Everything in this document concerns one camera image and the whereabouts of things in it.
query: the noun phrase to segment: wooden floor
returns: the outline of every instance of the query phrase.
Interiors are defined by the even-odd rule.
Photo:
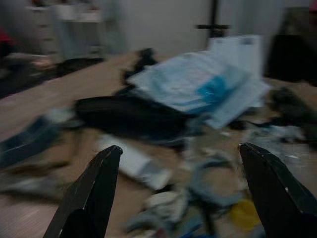
[[[120,83],[121,70],[129,67],[136,59],[134,54],[127,54],[116,59],[103,62],[81,71],[69,74],[60,79],[49,81],[45,84],[23,91],[16,95],[0,100],[0,141],[18,133],[34,118],[42,115],[54,107],[72,105],[74,100],[96,96],[107,96],[122,87]],[[302,95],[310,106],[317,108],[316,90],[306,83],[296,85],[271,80],[274,86],[287,85],[296,93]],[[270,115],[268,109],[264,109],[257,117],[265,119]],[[210,128],[205,128],[206,135],[201,137],[202,147],[220,149],[232,156],[237,156],[237,145],[241,142],[242,133],[230,131],[230,137],[221,135]],[[74,144],[71,135],[65,134],[66,143],[50,148],[42,155],[45,161],[71,160],[68,167],[56,171],[64,183],[76,180],[84,171],[87,163],[96,154],[96,139],[100,132],[94,129],[86,129],[80,146]],[[180,169],[180,155],[174,151],[148,145],[143,142],[126,140],[133,146],[142,149],[145,153],[158,160],[165,167],[174,170],[173,180],[185,185],[190,173]],[[312,161],[315,154],[309,155]],[[224,192],[234,192],[239,188],[237,176],[231,170],[218,171],[214,174],[213,184],[215,187],[224,188]],[[314,183],[303,178],[306,185],[317,195]],[[143,201],[149,197],[151,191],[133,180],[119,175],[115,192],[114,204],[107,229],[107,237],[120,238],[126,234],[121,225],[129,217],[138,213],[142,208]],[[31,202],[0,196],[0,237],[2,238],[40,238],[43,236],[57,204],[44,202]],[[238,231],[230,222],[229,216],[217,220],[217,228],[221,237],[239,238],[247,234]]]

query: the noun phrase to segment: black object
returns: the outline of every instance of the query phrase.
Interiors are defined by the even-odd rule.
[[[0,42],[0,62],[2,59],[13,52],[13,46],[8,42]]]
[[[170,146],[174,146],[173,141],[179,145],[177,138],[183,136],[191,118],[164,105],[126,96],[81,99],[75,110],[87,126],[155,144],[171,142]]]
[[[239,145],[254,205],[270,238],[317,237],[317,200],[269,151]]]
[[[209,29],[209,34],[207,41],[209,38],[214,37],[223,37],[225,30],[229,28],[228,25],[217,25],[216,18],[217,18],[217,10],[218,10],[218,0],[211,0],[211,9],[210,9],[210,20],[209,25],[197,25],[197,29]]]
[[[277,35],[267,61],[266,76],[290,82],[308,81],[317,86],[316,53],[300,36]]]
[[[287,88],[273,91],[271,98],[270,107],[281,113],[280,123],[301,127],[308,143],[317,148],[317,112]]]
[[[68,59],[62,63],[59,63],[56,66],[56,77],[63,77],[69,73],[76,72],[78,70],[84,69],[86,67],[92,66],[97,63],[103,62],[102,58],[87,59],[87,58],[78,58],[78,59]]]
[[[233,130],[245,130],[247,128],[247,122],[245,120],[234,120],[228,126]]]
[[[122,149],[111,146],[68,189],[44,238],[103,238],[113,203]]]
[[[153,50],[151,48],[143,49],[138,52],[140,59],[134,65],[133,71],[124,71],[123,72],[123,84],[129,85],[127,79],[134,74],[137,74],[144,70],[144,67],[147,65],[154,65],[157,63],[155,59],[153,59]]]

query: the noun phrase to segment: trash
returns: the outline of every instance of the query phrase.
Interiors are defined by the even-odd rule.
[[[162,231],[164,238],[171,238],[171,227],[160,217],[150,212],[142,212],[130,218],[124,225],[124,230],[128,233],[139,228],[152,228]]]
[[[0,193],[8,192],[56,201],[63,198],[61,182],[53,175],[39,177],[1,174]]]
[[[284,125],[301,127],[309,145],[317,148],[316,111],[312,110],[287,88],[273,91],[270,107],[281,113],[281,121]]]
[[[193,217],[180,224],[181,235],[179,238],[191,238],[193,237],[193,232],[198,230],[203,225],[203,221],[200,216]]]
[[[6,168],[49,147],[59,129],[44,117],[37,118],[21,133],[0,143],[0,168]]]
[[[184,139],[183,163],[181,167],[186,170],[192,170],[195,159],[197,158],[197,136],[203,134],[202,126],[204,121],[209,118],[207,114],[187,121],[186,136]]]
[[[152,100],[178,111],[212,111],[248,74],[210,52],[186,53],[161,62],[128,79]]]
[[[242,199],[230,210],[233,223],[245,232],[251,231],[260,223],[257,210],[251,200]]]
[[[286,145],[282,142],[303,141],[305,138],[301,129],[297,126],[255,126],[249,124],[243,141],[252,143],[270,151],[279,157],[284,163],[287,163],[289,153],[286,153]]]
[[[187,206],[188,194],[184,189],[157,193],[145,201],[146,210],[172,224],[180,222]]]
[[[172,175],[170,170],[162,168],[148,155],[114,136],[100,136],[98,140],[99,151],[110,145],[118,145],[124,150],[119,164],[120,172],[153,190],[162,189],[167,185]]]
[[[202,177],[205,170],[209,167],[230,167],[230,162],[220,154],[216,154],[200,162],[195,168],[189,183],[189,190],[195,197],[198,197],[207,204],[216,205],[219,208],[231,206],[243,198],[243,195],[239,192],[229,196],[222,196],[206,188],[207,186],[203,183]]]

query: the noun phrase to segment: black pole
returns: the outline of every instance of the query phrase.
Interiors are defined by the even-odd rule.
[[[209,25],[211,28],[209,29],[209,37],[213,38],[215,37],[215,25],[217,20],[217,9],[218,9],[218,0],[212,0],[211,2],[211,15],[210,15],[210,21]]]

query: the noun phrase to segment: white wall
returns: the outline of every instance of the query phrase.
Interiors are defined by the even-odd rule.
[[[161,55],[201,50],[210,0],[120,0],[121,28],[130,51],[154,48]]]
[[[218,24],[227,35],[260,34],[264,53],[277,32],[285,7],[308,6],[311,0],[219,0]],[[120,0],[121,28],[130,51],[154,48],[162,55],[198,51],[206,46],[211,0]]]

